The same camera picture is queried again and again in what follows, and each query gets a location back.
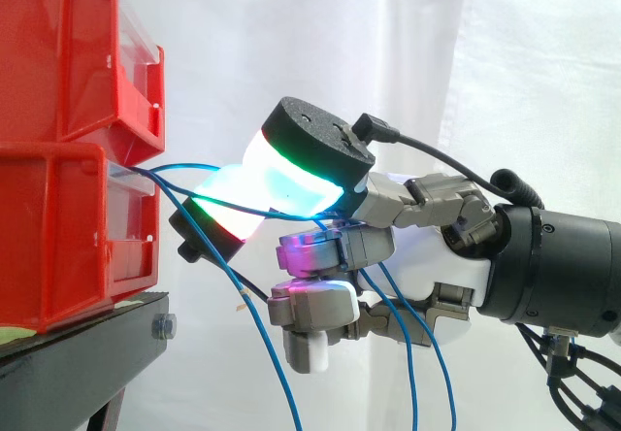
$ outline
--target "red storage box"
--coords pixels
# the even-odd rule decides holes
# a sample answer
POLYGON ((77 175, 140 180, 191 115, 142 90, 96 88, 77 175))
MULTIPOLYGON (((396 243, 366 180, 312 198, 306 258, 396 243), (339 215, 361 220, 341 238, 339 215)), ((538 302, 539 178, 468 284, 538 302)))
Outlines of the red storage box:
POLYGON ((0 183, 0 326, 45 332, 157 282, 157 191, 102 148, 0 143, 0 183))
POLYGON ((164 55, 119 0, 0 0, 0 141, 164 149, 164 55))

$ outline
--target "wire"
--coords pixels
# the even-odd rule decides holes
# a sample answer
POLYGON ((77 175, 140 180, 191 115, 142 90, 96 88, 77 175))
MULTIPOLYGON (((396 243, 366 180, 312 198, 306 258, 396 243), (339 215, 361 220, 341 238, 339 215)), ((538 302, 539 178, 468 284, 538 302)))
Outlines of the wire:
POLYGON ((280 361, 278 360, 278 355, 276 354, 276 351, 274 349, 274 346, 272 345, 272 341, 270 340, 268 332, 265 329, 265 326, 263 325, 261 316, 259 316, 259 313, 256 311, 256 307, 252 303, 252 300, 250 300, 249 295, 244 292, 244 287, 242 286, 242 283, 237 278, 237 276, 235 275, 231 267, 226 263, 226 261, 224 260, 220 252, 217 250, 217 248, 213 245, 212 241, 207 237, 207 235, 205 235, 205 232, 203 232, 201 227, 196 223, 196 221, 190 215, 187 209, 183 207, 183 205, 175 197, 173 192, 168 188, 168 186, 166 186, 164 181, 160 179, 156 174, 153 174, 149 171, 144 171, 144 172, 148 173, 146 174, 146 176, 152 179, 161 188, 161 190, 166 194, 166 196, 168 196, 168 198, 177 207, 177 209, 180 211, 183 217, 185 217, 187 222, 194 228, 194 230, 196 231, 198 236, 201 238, 203 243, 212 252, 212 255, 215 257, 220 268, 224 270, 226 275, 229 277, 229 280, 231 281, 231 283, 240 292, 240 295, 244 299, 245 304, 248 306, 248 309, 250 313, 252 314, 252 318, 254 319, 254 323, 256 324, 256 327, 259 330, 259 333, 261 334, 261 338, 263 339, 265 347, 268 353, 270 354, 270 358, 272 359, 272 363, 274 364, 274 368, 276 369, 276 372, 278 374, 278 379, 280 380, 280 384, 282 385, 282 389, 284 390, 284 394, 287 398, 289 409, 291 410, 291 415, 293 417, 293 422, 295 423, 295 429, 296 431, 302 431, 302 422, 300 420, 298 408, 295 404, 295 400, 293 398, 293 393, 291 392, 291 387, 289 386, 289 382, 287 381, 287 378, 284 375, 284 371, 282 370, 282 365, 280 365, 280 361))
MULTIPOLYGON (((533 353, 533 355, 539 362, 539 365, 541 365, 541 368, 545 370, 545 365, 546 365, 545 358, 543 358, 543 354, 539 351, 539 349, 533 342, 533 339, 531 339, 527 334, 525 334, 521 330, 520 330, 520 334, 522 335, 522 338, 524 339, 524 342, 526 342, 526 345, 528 346, 528 348, 531 350, 531 352, 533 353)), ((568 398, 580 409, 580 411, 583 414, 590 414, 592 412, 592 409, 586 406, 582 401, 580 401, 580 399, 576 397, 576 395, 568 388, 568 386, 564 382, 559 381, 559 388, 563 391, 565 395, 568 396, 568 398)))
POLYGON ((538 344, 543 344, 543 339, 541 338, 541 336, 535 334, 535 332, 525 324, 521 322, 516 322, 515 327, 517 327, 521 333, 526 334, 538 344))
POLYGON ((254 293, 257 297, 259 297, 259 299, 264 302, 264 303, 268 303, 268 298, 270 298, 263 290, 261 290, 259 287, 257 287, 253 282, 249 281, 248 279, 246 279, 244 276, 242 276, 240 273, 238 273, 236 270, 234 270, 233 268, 231 268, 231 271, 233 271, 233 273, 235 274, 235 276, 237 276, 237 279, 240 280, 240 282, 245 285, 247 287, 248 290, 250 290, 252 293, 254 293))
POLYGON ((586 373, 584 373, 578 367, 575 367, 575 375, 582 379, 584 383, 586 383, 586 385, 595 390, 598 395, 605 391, 603 387, 593 381, 586 373))
POLYGON ((381 269, 381 272, 384 273, 384 276, 390 283, 390 286, 392 287, 392 289, 397 294, 397 297, 399 297, 399 300, 401 301, 401 303, 403 303, 404 306, 411 313, 411 315, 416 318, 418 323, 422 326, 422 328, 425 330, 425 332, 429 336, 429 339, 431 339, 431 343, 434 346, 434 350, 436 351, 436 356, 438 357, 438 361, 440 362, 442 374, 444 375, 444 381, 446 382, 446 392, 448 394, 448 404, 450 406, 450 416, 452 420, 452 426, 450 429, 451 431, 455 431, 457 429, 457 412, 455 410, 455 398, 453 397, 453 386, 450 382, 450 376, 448 374, 448 369, 446 368, 446 363, 444 363, 444 358, 442 357, 440 346, 438 345, 438 342, 436 341, 436 336, 434 336, 433 331, 429 328, 427 323, 416 312, 416 310, 409 304, 406 297, 404 297, 404 294, 401 292, 401 290, 395 283, 395 280, 390 275, 390 272, 388 271, 388 268, 386 268, 386 265, 383 262, 380 262, 378 263, 378 266, 379 266, 379 269, 381 269))
POLYGON ((582 422, 577 414, 572 412, 572 409, 570 409, 570 407, 563 400, 563 397, 561 397, 558 387, 550 385, 549 388, 554 405, 556 405, 556 408, 559 409, 559 412, 563 414, 569 423, 571 423, 579 431, 593 431, 590 426, 582 422))
POLYGON ((501 198, 505 198, 510 203, 523 206, 535 206, 543 209, 543 203, 537 193, 527 183, 522 181, 514 172, 508 169, 496 171, 494 176, 492 176, 491 182, 496 181, 497 183, 507 184, 507 190, 503 190, 439 149, 435 149, 430 145, 402 133, 399 134, 396 141, 397 143, 418 149, 419 151, 423 151, 430 156, 435 157, 479 185, 481 188, 484 188, 487 191, 500 196, 501 198))
POLYGON ((176 162, 174 164, 163 164, 149 169, 151 172, 168 171, 170 169, 202 169, 204 171, 219 171, 220 168, 211 164, 199 164, 196 162, 176 162))
POLYGON ((333 218, 332 216, 329 216, 329 215, 327 216, 326 215, 313 215, 310 217, 304 217, 301 215, 294 216, 294 215, 286 215, 285 213, 278 213, 278 212, 275 213, 275 212, 270 212, 270 211, 254 210, 252 208, 247 208, 246 206, 236 205, 235 203, 229 203, 228 201, 218 200, 217 198, 212 198, 211 196, 201 195, 199 193, 195 193, 185 188, 181 188, 180 186, 176 186, 173 183, 168 182, 163 177, 151 171, 148 171, 146 169, 141 169, 140 167, 130 167, 129 169, 142 176, 149 177, 152 180, 153 180, 153 177, 156 177, 167 188, 170 188, 171 190, 174 190, 177 193, 180 193, 182 195, 189 196, 190 198, 209 201, 210 203, 214 203, 219 206, 224 206, 226 208, 231 208, 232 210, 240 211, 242 213, 248 213, 250 215, 263 216, 265 218, 271 218, 271 219, 291 220, 291 221, 301 221, 301 222, 307 222, 307 221, 316 220, 316 219, 332 219, 333 218))
POLYGON ((328 230, 328 227, 326 226, 326 224, 324 224, 323 222, 321 222, 320 220, 315 220, 314 221, 315 224, 317 224, 317 226, 321 229, 321 230, 328 230))
POLYGON ((600 365, 606 367, 608 370, 612 371, 613 373, 616 373, 618 376, 621 376, 621 365, 619 365, 618 363, 615 363, 610 358, 606 358, 605 356, 600 355, 599 353, 595 353, 594 351, 587 350, 587 349, 584 350, 584 358, 591 360, 591 361, 595 361, 596 363, 599 363, 600 365))
POLYGON ((390 301, 390 299, 386 296, 384 292, 376 285, 375 282, 371 280, 369 275, 364 269, 360 269, 360 274, 365 279, 367 284, 379 295, 381 300, 386 304, 386 306, 390 309, 395 319, 399 323, 402 332, 404 333, 404 338, 406 339, 406 351, 408 352, 408 374, 409 374, 409 387, 411 389, 411 407, 413 413, 413 423, 412 430, 416 431, 418 429, 418 400, 416 398, 416 380, 414 379, 414 360, 411 354, 411 338, 409 336, 408 328, 406 327, 406 323, 404 322, 401 315, 397 311, 395 305, 390 301))

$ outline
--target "green led light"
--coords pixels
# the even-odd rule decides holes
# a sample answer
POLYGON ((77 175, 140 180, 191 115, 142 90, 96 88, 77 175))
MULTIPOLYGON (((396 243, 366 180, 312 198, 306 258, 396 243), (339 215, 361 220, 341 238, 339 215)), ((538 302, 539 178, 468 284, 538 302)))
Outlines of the green led light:
MULTIPOLYGON (((270 210, 270 194, 262 178, 240 164, 231 164, 214 172, 194 192, 259 211, 270 210)), ((250 215, 225 208, 206 200, 193 200, 218 224, 240 240, 245 240, 263 221, 261 215, 250 215)))
POLYGON ((272 207, 296 216, 314 216, 334 205, 343 189, 296 166, 276 151, 259 131, 244 155, 244 165, 257 171, 270 193, 272 207))

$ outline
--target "white curtain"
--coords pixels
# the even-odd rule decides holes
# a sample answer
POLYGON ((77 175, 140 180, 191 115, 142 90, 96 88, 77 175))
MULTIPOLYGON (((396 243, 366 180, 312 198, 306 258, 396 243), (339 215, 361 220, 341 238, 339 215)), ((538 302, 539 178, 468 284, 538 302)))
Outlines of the white curtain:
MULTIPOLYGON (((384 118, 484 176, 510 167, 549 209, 621 220, 621 0, 128 1, 166 51, 167 145, 153 164, 241 161, 289 95, 350 122, 384 118)), ((405 147, 376 152, 380 171, 440 167, 405 147)), ((188 187, 202 180, 175 174, 188 187)), ((177 255, 172 212, 163 201, 157 288, 171 292, 178 336, 128 386, 118 429, 293 429, 251 317, 236 312, 237 291, 213 265, 177 255)), ((287 280, 278 236, 303 228, 265 223, 232 265, 269 290, 287 280)), ((570 429, 515 329, 476 313, 473 323, 444 348, 459 429, 570 429)), ((281 334, 269 331, 284 362, 281 334)), ((589 345, 619 360, 609 340, 589 345)), ((420 429, 447 430, 436 358, 422 348, 414 356, 420 429)), ((403 346, 341 342, 330 363, 315 376, 285 366, 305 429, 410 429, 403 346)))

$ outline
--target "screw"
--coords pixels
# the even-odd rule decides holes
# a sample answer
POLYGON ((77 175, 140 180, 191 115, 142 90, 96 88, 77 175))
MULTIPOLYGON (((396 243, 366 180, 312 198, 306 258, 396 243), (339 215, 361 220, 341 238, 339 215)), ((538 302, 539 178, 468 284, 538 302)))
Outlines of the screw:
POLYGON ((161 341, 175 338, 177 334, 177 317, 173 314, 157 315, 151 326, 153 339, 161 341))

